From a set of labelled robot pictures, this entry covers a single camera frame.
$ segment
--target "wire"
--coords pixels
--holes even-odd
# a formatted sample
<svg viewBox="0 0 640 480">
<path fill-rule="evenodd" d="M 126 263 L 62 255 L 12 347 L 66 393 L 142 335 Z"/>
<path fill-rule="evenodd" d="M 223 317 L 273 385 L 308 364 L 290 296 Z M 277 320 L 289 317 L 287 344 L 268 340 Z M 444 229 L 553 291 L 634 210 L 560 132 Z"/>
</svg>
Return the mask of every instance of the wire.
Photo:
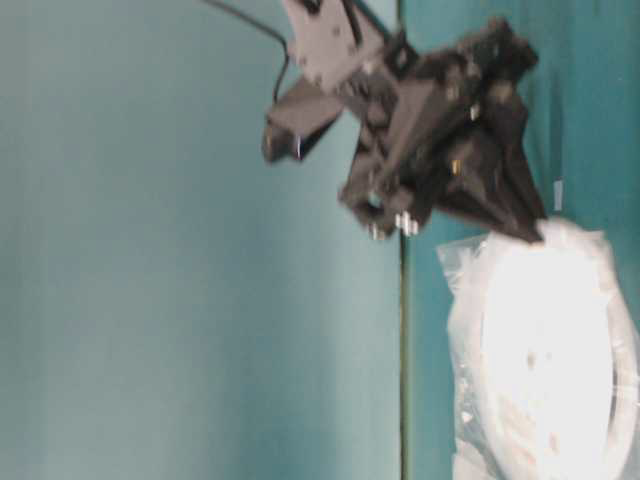
<svg viewBox="0 0 640 480">
<path fill-rule="evenodd" d="M 242 10 L 237 9 L 236 7 L 232 7 L 226 2 L 220 0 L 202 0 L 207 5 L 218 8 L 227 14 L 236 17 L 238 20 L 245 22 L 246 24 L 252 26 L 256 30 L 262 32 L 263 34 L 271 37 L 276 40 L 282 46 L 282 50 L 284 51 L 284 63 L 282 64 L 282 68 L 280 69 L 280 73 L 278 74 L 278 78 L 276 80 L 276 84 L 273 87 L 273 101 L 276 103 L 278 101 L 278 97 L 280 94 L 280 87 L 282 86 L 282 81 L 284 80 L 284 76 L 287 73 L 287 69 L 289 68 L 289 51 L 287 48 L 287 39 L 282 36 L 278 31 L 271 28 L 270 26 L 256 20 L 251 15 L 243 12 Z"/>
</svg>

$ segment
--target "blue-green surface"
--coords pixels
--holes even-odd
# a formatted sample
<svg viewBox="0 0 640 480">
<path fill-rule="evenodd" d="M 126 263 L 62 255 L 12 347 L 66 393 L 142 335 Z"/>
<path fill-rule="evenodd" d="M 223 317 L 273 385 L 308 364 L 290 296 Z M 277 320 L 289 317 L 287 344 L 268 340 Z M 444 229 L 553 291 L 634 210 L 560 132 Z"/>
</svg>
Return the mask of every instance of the blue-green surface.
<svg viewBox="0 0 640 480">
<path fill-rule="evenodd" d="M 353 120 L 263 164 L 280 62 L 197 0 L 0 2 L 0 478 L 397 477 L 397 243 L 337 205 Z"/>
<path fill-rule="evenodd" d="M 640 2 L 636 0 L 406 0 L 416 46 L 432 48 L 505 15 L 540 64 L 522 85 L 530 107 L 529 160 L 549 210 L 564 178 L 563 215 L 604 230 L 640 318 Z M 453 380 L 446 321 L 451 302 L 435 247 L 477 230 L 436 215 L 409 248 L 411 479 L 451 478 Z"/>
</svg>

